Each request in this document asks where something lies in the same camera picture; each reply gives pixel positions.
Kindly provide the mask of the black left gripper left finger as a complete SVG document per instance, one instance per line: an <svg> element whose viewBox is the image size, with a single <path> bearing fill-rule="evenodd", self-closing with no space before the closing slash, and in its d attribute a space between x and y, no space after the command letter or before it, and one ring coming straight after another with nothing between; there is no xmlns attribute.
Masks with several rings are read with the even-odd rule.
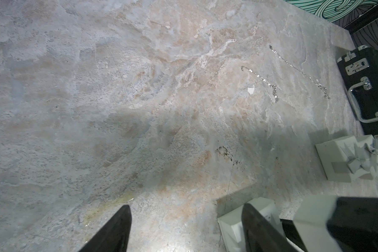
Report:
<svg viewBox="0 0 378 252"><path fill-rule="evenodd" d="M126 252L131 225L130 206L124 205L79 252Z"/></svg>

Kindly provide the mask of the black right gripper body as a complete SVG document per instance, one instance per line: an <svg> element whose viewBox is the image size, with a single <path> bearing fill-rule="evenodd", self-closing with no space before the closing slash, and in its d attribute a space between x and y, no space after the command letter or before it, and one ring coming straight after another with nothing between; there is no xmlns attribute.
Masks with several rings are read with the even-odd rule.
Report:
<svg viewBox="0 0 378 252"><path fill-rule="evenodd" d="M341 252L378 252L378 198L337 197L327 230ZM281 223L287 238L307 252L293 219L282 219Z"/></svg>

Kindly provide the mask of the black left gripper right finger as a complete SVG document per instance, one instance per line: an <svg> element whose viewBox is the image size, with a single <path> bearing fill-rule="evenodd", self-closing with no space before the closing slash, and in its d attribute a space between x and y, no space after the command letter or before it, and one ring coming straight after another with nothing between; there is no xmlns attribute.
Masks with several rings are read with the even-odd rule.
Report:
<svg viewBox="0 0 378 252"><path fill-rule="evenodd" d="M241 215L247 252L297 251L251 204L244 204Z"/></svg>

